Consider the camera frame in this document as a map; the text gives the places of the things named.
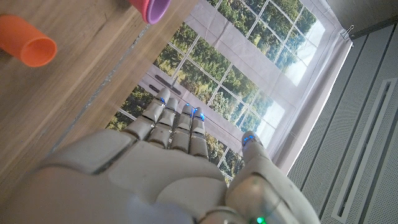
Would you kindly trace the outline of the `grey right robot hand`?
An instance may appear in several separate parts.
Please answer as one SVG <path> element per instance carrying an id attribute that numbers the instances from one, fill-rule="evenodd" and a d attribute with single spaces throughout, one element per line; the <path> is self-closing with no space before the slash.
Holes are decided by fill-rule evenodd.
<path id="1" fill-rule="evenodd" d="M 211 163 L 200 108 L 161 89 L 122 131 L 104 129 L 46 157 L 1 207 L 2 223 L 318 223 L 252 131 L 227 184 Z"/>

